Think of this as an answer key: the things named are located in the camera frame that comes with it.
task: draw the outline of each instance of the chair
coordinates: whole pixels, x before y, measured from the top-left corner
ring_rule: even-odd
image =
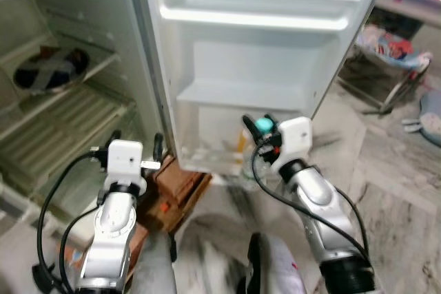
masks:
[[[377,107],[369,113],[383,115],[419,86],[431,59],[431,53],[417,51],[410,41],[375,25],[366,25],[357,36],[353,56],[346,60],[338,80]]]

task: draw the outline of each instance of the marble floor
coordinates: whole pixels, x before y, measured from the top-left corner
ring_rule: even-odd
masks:
[[[367,107],[333,85],[313,121],[309,161],[356,202],[382,291],[439,294],[441,149],[403,132],[400,121],[418,115],[417,102],[383,118],[363,115]],[[178,293],[235,293],[254,231],[280,236],[307,292],[326,293],[297,214],[260,190],[221,177],[176,235]]]

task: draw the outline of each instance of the open refrigerator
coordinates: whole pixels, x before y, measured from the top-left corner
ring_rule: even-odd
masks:
[[[36,222],[57,175],[115,129],[145,159],[163,132],[182,168],[237,174],[241,116],[312,117],[373,2],[0,0],[0,206]],[[85,50],[84,82],[17,89],[14,71],[41,45]],[[94,163],[69,175],[51,206],[54,235],[103,179]]]

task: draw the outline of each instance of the black wire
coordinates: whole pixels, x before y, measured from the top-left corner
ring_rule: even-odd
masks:
[[[41,211],[40,211],[40,217],[39,217],[39,223],[37,225],[37,255],[39,258],[39,264],[41,265],[41,268],[43,269],[43,272],[45,274],[45,276],[51,281],[51,284],[61,293],[61,294],[66,294],[65,289],[59,284],[58,279],[55,278],[55,276],[53,276],[53,274],[51,274],[51,272],[49,271],[48,265],[46,264],[45,260],[44,260],[44,256],[43,256],[43,244],[42,244],[42,237],[43,237],[43,225],[44,225],[44,215],[46,213],[46,211],[48,210],[50,201],[52,199],[52,197],[54,196],[55,192],[57,191],[58,187],[60,186],[61,182],[63,181],[63,179],[67,176],[67,174],[69,173],[69,171],[71,170],[71,168],[73,168],[73,166],[78,163],[81,160],[84,160],[85,158],[89,158],[92,157],[93,153],[86,153],[83,154],[81,156],[79,156],[78,158],[76,158],[75,160],[73,160],[63,171],[63,173],[60,175],[60,177],[58,178],[58,180],[55,182],[54,186],[51,188],[48,196],[46,197],[43,206],[41,207]]]
[[[351,208],[357,217],[358,224],[360,225],[360,232],[363,239],[363,247],[365,248],[366,254],[369,256],[369,243],[367,242],[366,228],[363,219],[361,218],[360,212],[358,211],[357,206],[352,202],[351,198],[347,196],[345,192],[337,187],[336,190],[351,205]]]
[[[74,290],[72,289],[72,287],[69,284],[68,275],[66,274],[66,269],[64,267],[64,251],[65,251],[65,247],[66,247],[66,242],[68,241],[69,232],[72,229],[72,227],[74,227],[76,222],[78,222],[84,216],[87,216],[90,213],[93,213],[98,208],[99,208],[99,206],[97,206],[97,207],[95,207],[93,209],[90,209],[89,211],[86,211],[85,213],[82,213],[80,216],[74,218],[73,221],[71,221],[69,226],[64,231],[63,237],[61,238],[60,254],[59,254],[60,275],[61,275],[61,281],[63,282],[64,286],[68,290],[69,294],[74,294]]]
[[[264,140],[261,141],[260,143],[258,143],[256,148],[253,150],[253,154],[251,156],[251,165],[252,165],[253,176],[254,176],[254,179],[256,180],[256,182],[258,183],[258,185],[260,186],[260,188],[266,194],[270,195],[271,197],[275,198],[276,200],[290,206],[291,208],[294,208],[295,210],[305,214],[306,216],[309,216],[310,218],[317,220],[317,221],[323,223],[324,225],[326,225],[327,227],[333,229],[335,232],[337,232],[342,237],[344,237],[346,240],[348,240],[351,244],[353,244],[357,248],[357,250],[359,250],[361,256],[366,260],[366,262],[369,264],[369,266],[371,266],[372,264],[369,259],[369,256],[366,254],[366,251],[353,237],[351,237],[349,234],[347,234],[343,230],[336,227],[334,224],[332,224],[332,223],[328,222],[327,220],[325,220],[324,218],[320,217],[319,215],[316,215],[315,213],[310,212],[308,209],[304,208],[303,206],[300,206],[299,204],[296,204],[295,202],[289,201],[288,199],[285,199],[284,197],[279,196],[277,193],[274,193],[272,190],[268,189],[262,183],[262,180],[260,180],[260,178],[258,177],[258,174],[257,174],[255,161],[256,161],[256,157],[258,155],[258,150],[266,144],[267,143]]]

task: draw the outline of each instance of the refrigerator door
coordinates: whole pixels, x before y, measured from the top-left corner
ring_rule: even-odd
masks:
[[[237,174],[241,116],[312,117],[374,0],[146,1],[181,167]]]

